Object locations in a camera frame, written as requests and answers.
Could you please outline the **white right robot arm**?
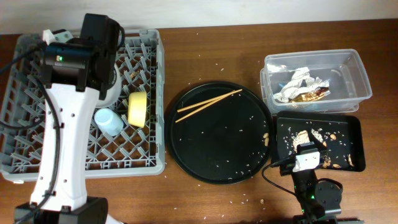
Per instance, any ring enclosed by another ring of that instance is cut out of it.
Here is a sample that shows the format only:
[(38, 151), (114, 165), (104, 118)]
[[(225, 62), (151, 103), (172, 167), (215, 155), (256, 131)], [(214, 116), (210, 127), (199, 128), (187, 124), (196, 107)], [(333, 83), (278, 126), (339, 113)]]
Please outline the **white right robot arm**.
[[(293, 224), (316, 223), (364, 223), (357, 218), (339, 219), (343, 185), (333, 179), (316, 176), (315, 170), (321, 164), (322, 147), (314, 142), (302, 143), (297, 146), (297, 153), (265, 166), (261, 175), (265, 181), (293, 195), (301, 206), (302, 214), (292, 218)], [(288, 190), (269, 180), (265, 171), (270, 167), (291, 166), (290, 176), (294, 183), (294, 191)]]

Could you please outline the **light blue plastic cup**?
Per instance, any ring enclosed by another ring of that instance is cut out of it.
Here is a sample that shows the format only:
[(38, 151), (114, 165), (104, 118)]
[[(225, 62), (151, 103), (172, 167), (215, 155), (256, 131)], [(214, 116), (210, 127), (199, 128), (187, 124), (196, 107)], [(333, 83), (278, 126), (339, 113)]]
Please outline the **light blue plastic cup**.
[(99, 109), (94, 115), (94, 120), (99, 129), (110, 136), (117, 136), (124, 127), (121, 117), (109, 108)]

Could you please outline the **wooden chopstick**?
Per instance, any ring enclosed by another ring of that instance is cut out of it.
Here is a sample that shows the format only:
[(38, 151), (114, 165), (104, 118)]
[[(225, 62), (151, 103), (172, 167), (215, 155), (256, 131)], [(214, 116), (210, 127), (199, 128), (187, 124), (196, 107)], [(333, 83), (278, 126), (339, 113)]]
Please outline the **wooden chopstick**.
[(194, 108), (195, 110), (193, 110), (192, 112), (189, 112), (189, 114), (186, 114), (185, 116), (179, 118), (178, 120), (175, 121), (175, 123), (178, 123), (178, 122), (180, 122), (180, 121), (182, 121), (182, 120), (184, 120), (184, 119), (186, 119), (186, 118), (188, 118), (188, 117), (190, 117), (190, 116), (192, 116), (192, 115), (194, 115), (194, 114), (196, 114), (196, 113), (198, 113), (198, 112), (200, 112), (200, 111), (202, 111), (202, 110), (204, 110), (204, 109), (210, 107), (211, 105), (213, 105), (213, 104), (215, 104), (215, 103), (217, 103), (217, 102), (223, 100), (224, 98), (221, 98), (221, 99), (215, 100), (215, 101), (213, 101), (213, 102), (211, 102), (211, 103), (207, 103), (207, 104), (205, 104), (205, 105), (201, 105), (201, 106), (198, 106), (198, 107)]
[(215, 101), (215, 100), (219, 100), (219, 99), (221, 99), (221, 98), (224, 98), (224, 97), (227, 97), (227, 96), (229, 96), (229, 95), (235, 94), (236, 92), (239, 92), (239, 91), (241, 91), (241, 90), (231, 91), (231, 92), (226, 93), (226, 94), (224, 94), (224, 95), (220, 95), (220, 96), (211, 98), (211, 99), (209, 99), (209, 100), (201, 101), (201, 102), (196, 103), (196, 104), (194, 104), (194, 105), (190, 105), (190, 106), (186, 106), (186, 107), (184, 107), (184, 108), (180, 108), (180, 109), (177, 110), (177, 112), (180, 113), (180, 112), (183, 112), (183, 111), (186, 111), (186, 110), (190, 110), (190, 109), (192, 109), (192, 108), (196, 108), (196, 107), (201, 106), (201, 105), (205, 105), (205, 104), (207, 104), (207, 103), (211, 103), (211, 102), (213, 102), (213, 101)]

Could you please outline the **yellow plastic bowl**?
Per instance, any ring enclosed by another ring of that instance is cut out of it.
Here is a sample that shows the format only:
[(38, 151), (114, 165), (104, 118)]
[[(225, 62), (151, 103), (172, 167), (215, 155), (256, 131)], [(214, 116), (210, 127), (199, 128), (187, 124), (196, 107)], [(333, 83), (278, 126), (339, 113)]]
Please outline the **yellow plastic bowl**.
[(129, 95), (127, 108), (128, 123), (143, 128), (146, 122), (147, 93), (145, 91), (131, 93)]

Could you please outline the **grey round plate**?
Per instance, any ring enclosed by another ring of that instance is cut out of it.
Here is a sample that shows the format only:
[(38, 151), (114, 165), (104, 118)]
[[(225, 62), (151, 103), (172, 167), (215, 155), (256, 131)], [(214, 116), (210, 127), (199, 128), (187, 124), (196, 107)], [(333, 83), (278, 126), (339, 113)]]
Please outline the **grey round plate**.
[(114, 72), (114, 80), (111, 87), (107, 90), (106, 98), (104, 100), (98, 100), (96, 107), (97, 108), (106, 108), (109, 107), (115, 102), (117, 102), (120, 94), (121, 94), (121, 75), (120, 71), (116, 64), (114, 64), (113, 68)]

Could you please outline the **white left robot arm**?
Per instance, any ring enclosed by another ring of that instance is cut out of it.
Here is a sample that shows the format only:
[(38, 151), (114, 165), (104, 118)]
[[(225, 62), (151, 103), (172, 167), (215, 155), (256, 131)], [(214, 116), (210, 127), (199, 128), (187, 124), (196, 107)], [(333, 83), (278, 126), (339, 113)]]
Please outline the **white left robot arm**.
[(39, 176), (30, 200), (16, 207), (16, 223), (114, 223), (108, 201), (86, 191), (85, 162), (92, 116), (119, 89), (116, 54), (124, 29), (106, 15), (86, 14), (80, 35), (43, 36), (36, 83), (45, 98)]

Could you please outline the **white paper napkin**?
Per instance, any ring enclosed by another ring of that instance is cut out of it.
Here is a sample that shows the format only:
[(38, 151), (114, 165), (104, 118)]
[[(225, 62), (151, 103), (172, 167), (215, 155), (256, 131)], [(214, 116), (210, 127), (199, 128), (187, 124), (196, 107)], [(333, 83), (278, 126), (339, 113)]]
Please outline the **white paper napkin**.
[(290, 103), (291, 99), (318, 87), (330, 87), (329, 80), (313, 78), (308, 67), (301, 67), (294, 71), (291, 80), (282, 87), (281, 91), (274, 93), (272, 97), (279, 103)]

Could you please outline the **brown gold snack wrapper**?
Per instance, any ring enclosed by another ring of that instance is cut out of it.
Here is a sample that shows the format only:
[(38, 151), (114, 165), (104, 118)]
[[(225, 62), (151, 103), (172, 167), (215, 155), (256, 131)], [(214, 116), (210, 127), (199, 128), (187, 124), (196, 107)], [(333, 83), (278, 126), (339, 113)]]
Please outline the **brown gold snack wrapper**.
[(296, 98), (290, 100), (290, 103), (301, 103), (308, 101), (318, 101), (325, 96), (329, 95), (331, 92), (328, 87), (318, 87), (310, 92), (302, 93)]

